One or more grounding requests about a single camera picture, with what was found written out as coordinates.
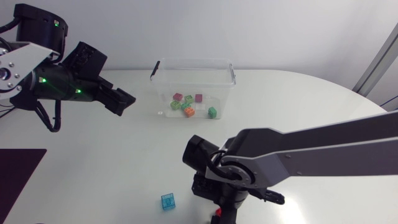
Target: transparent blue cube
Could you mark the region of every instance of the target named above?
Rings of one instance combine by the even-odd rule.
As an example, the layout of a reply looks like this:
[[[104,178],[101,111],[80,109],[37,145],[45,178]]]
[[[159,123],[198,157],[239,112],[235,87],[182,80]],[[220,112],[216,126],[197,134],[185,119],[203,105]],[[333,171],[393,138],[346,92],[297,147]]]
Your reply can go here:
[[[162,196],[162,207],[165,211],[175,208],[173,193]]]

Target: cube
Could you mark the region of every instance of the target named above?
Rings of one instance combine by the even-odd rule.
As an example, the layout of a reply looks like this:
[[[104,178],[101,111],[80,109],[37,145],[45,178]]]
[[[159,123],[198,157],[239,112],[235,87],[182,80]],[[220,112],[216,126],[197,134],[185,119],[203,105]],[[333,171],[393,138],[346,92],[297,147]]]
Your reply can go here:
[[[210,118],[217,117],[217,110],[214,107],[209,108],[209,116],[210,116]]]
[[[173,100],[181,101],[182,100],[182,94],[179,94],[179,93],[174,94]]]
[[[171,210],[173,208],[175,208],[175,202],[174,202],[174,194],[167,194],[167,195],[163,195],[161,196],[162,198],[162,208],[163,210],[167,211],[167,210]]]
[[[189,107],[189,108],[186,108],[185,110],[184,110],[184,112],[185,112],[185,115],[187,116],[187,117],[192,117],[194,114],[195,114],[195,110],[193,109],[193,108],[191,108],[191,107]]]
[[[195,95],[195,102],[201,103],[202,99],[203,99],[203,96],[201,94]]]
[[[188,108],[188,107],[191,107],[191,104],[189,104],[189,103],[183,103],[183,104],[181,104],[181,109],[182,109],[182,110],[185,110],[185,109]]]
[[[186,103],[193,103],[193,97],[191,95],[185,96]]]
[[[177,110],[181,107],[181,103],[174,100],[173,102],[170,103],[170,106],[173,108],[173,110]]]

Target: red cube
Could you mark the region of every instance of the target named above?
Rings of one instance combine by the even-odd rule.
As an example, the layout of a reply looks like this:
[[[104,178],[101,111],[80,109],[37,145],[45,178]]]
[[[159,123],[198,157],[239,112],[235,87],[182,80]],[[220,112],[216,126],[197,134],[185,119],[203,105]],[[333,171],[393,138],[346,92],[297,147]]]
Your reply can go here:
[[[203,97],[202,97],[201,94],[196,94],[195,95],[195,102],[201,103],[202,99],[203,99]]]
[[[174,94],[173,99],[177,100],[177,101],[181,101],[182,100],[182,94],[179,94],[179,93]]]

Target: black cable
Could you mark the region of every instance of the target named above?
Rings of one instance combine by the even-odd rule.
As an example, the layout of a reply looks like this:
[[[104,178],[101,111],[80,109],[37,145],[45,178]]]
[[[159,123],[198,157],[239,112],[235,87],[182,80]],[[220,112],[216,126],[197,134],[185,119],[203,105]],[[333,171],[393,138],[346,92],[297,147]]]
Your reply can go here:
[[[13,107],[14,105],[9,105],[9,106],[6,106],[6,105],[0,105],[0,106],[3,106],[3,107]]]
[[[392,98],[392,99],[390,99],[390,100],[388,100],[387,102],[385,102],[385,103],[383,103],[382,105],[380,105],[380,106],[384,106],[385,104],[387,104],[387,103],[390,103],[392,100],[394,100],[395,98],[397,98],[398,96],[396,96],[396,97],[394,97],[394,98]]]
[[[220,153],[226,153],[225,150],[217,150],[215,152],[212,152],[209,157],[212,158],[214,155],[220,154]]]
[[[15,26],[17,26],[19,24],[21,20],[19,18],[14,18],[13,21],[11,21],[10,23],[0,27],[0,34],[4,33],[5,31],[9,31],[12,28],[14,28]]]
[[[4,110],[4,111],[7,111],[7,112],[5,112],[4,114],[0,115],[0,118],[4,117],[5,115],[9,114],[11,111],[13,111],[13,110],[15,110],[15,109],[16,109],[16,107],[13,107],[13,108],[8,109],[8,110]]]
[[[213,164],[213,162],[211,161],[211,159],[210,159],[209,155],[207,154],[206,150],[203,149],[202,147],[199,147],[199,148],[200,148],[200,151],[203,153],[203,155],[204,155],[205,158],[206,158],[206,165],[207,165],[207,167],[209,167],[209,169],[210,169],[213,173],[215,173],[215,174],[216,174],[217,176],[219,176],[219,177],[222,177],[222,178],[225,178],[225,179],[228,179],[228,180],[238,180],[237,177],[234,177],[234,176],[232,176],[231,174],[227,174],[227,173],[224,173],[223,171],[219,170],[219,168],[217,168],[217,167]]]
[[[4,111],[7,111],[7,110],[11,110],[11,109],[2,110],[2,111],[0,111],[0,113],[1,113],[1,112],[4,112]]]
[[[45,111],[43,105],[38,101],[36,104],[35,112],[39,118],[43,121],[44,125],[53,133],[56,133],[61,128],[61,101],[55,100],[55,117],[54,126],[51,125],[49,115]]]
[[[3,38],[0,37],[0,42],[2,42],[2,44],[4,44],[4,46],[5,46],[5,48],[7,48],[8,52],[12,51],[10,44],[6,40],[4,40]]]

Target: plastic container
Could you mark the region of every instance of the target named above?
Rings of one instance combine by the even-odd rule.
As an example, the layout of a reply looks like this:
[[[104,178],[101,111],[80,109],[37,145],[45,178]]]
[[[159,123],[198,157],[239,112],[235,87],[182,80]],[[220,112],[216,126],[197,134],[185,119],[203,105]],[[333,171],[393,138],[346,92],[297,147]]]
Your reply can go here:
[[[195,114],[191,118],[212,118],[209,108],[216,110],[213,119],[220,119],[224,113],[225,103],[231,89],[235,86],[235,74],[232,63],[226,59],[189,59],[163,58],[153,77],[164,114],[169,118],[188,117],[181,108],[175,110],[170,106],[176,93],[182,94],[181,104],[185,96],[191,95],[191,108]],[[201,95],[202,102],[196,102],[196,95]]]

